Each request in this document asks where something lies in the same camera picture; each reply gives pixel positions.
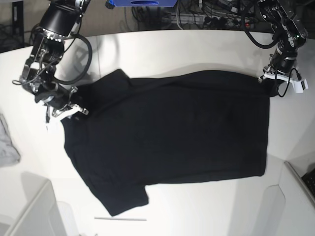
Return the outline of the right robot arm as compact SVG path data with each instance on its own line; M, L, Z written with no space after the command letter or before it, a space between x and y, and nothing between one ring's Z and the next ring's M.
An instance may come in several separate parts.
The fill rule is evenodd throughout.
M39 31L22 74L19 80L12 81L34 95L36 102L43 102L47 121L50 117L63 119L75 113L89 113L75 96L75 84L87 74L93 58L89 40L78 30L89 4L88 0L52 0L38 25ZM79 39L87 46L88 59L78 76L63 81L55 77L55 72L67 51L64 42L70 38Z

